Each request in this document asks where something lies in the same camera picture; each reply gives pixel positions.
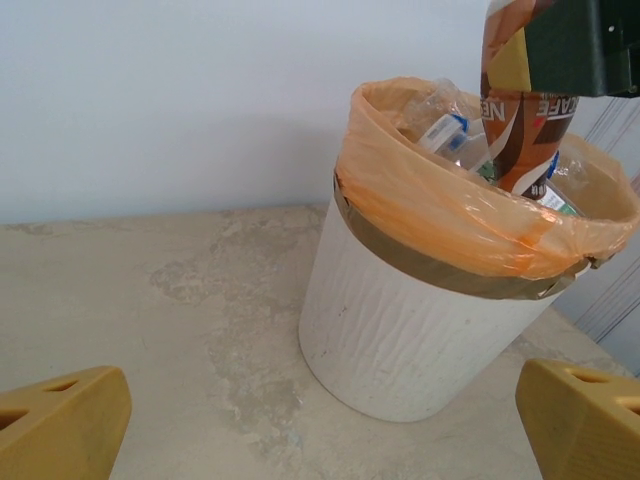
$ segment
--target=plastic wrapper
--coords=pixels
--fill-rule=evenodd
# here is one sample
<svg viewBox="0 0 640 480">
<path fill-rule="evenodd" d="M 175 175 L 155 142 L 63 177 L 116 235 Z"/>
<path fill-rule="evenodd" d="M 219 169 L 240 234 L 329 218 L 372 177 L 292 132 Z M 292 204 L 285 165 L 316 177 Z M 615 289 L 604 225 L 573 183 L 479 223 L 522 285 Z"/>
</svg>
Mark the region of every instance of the plastic wrapper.
<svg viewBox="0 0 640 480">
<path fill-rule="evenodd" d="M 554 0 L 493 0 L 482 51 L 482 119 L 500 188 L 529 198 L 545 194 L 547 170 L 578 104 L 577 97 L 517 93 L 491 87 L 490 62 L 522 27 Z"/>
<path fill-rule="evenodd" d="M 554 182 L 584 218 L 509 194 L 415 143 L 428 125 L 411 123 L 407 112 L 435 88 L 397 78 L 354 93 L 336 176 L 368 221 L 419 253 L 484 276 L 545 279 L 624 248 L 640 223 L 640 200 L 617 161 L 565 137 L 559 168 L 580 169 L 586 186 L 575 188 L 568 176 Z M 479 99 L 463 96 L 479 118 Z"/>
</svg>

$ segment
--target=marble countertop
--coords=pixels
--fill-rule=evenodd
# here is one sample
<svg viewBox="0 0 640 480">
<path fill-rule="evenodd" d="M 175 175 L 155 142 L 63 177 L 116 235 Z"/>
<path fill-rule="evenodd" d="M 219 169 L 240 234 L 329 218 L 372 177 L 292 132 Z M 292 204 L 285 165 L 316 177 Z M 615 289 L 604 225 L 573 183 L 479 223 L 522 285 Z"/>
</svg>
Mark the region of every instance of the marble countertop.
<svg viewBox="0 0 640 480">
<path fill-rule="evenodd" d="M 442 412 L 334 399 L 297 322 L 324 209 L 0 227 L 0 390 L 121 367 L 133 415 L 115 480 L 539 480 L 515 407 L 525 359 L 625 373 L 548 310 Z"/>
</svg>

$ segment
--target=brown tape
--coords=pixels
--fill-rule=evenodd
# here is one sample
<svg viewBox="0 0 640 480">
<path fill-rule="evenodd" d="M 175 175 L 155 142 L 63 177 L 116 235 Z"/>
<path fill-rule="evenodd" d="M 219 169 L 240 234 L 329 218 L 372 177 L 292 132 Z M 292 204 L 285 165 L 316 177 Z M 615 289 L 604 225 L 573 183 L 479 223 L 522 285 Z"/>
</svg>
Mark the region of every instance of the brown tape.
<svg viewBox="0 0 640 480">
<path fill-rule="evenodd" d="M 542 280 L 476 275 L 424 255 L 391 238 L 349 203 L 342 195 L 336 177 L 334 198 L 351 233 L 374 255 L 417 280 L 452 292 L 491 300 L 542 300 L 565 290 L 576 280 L 576 275 L 589 265 L 585 259 L 562 275 Z"/>
</svg>

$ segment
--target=white trash can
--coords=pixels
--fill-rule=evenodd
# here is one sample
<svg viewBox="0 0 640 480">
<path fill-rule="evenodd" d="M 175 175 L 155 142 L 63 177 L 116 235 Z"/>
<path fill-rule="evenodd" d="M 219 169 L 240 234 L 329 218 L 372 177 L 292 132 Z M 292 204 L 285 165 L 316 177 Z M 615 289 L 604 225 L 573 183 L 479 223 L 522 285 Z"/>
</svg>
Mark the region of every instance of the white trash can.
<svg viewBox="0 0 640 480">
<path fill-rule="evenodd" d="M 316 378 L 381 420 L 437 413 L 557 297 L 488 300 L 395 269 L 351 233 L 335 200 L 299 327 Z"/>
</svg>

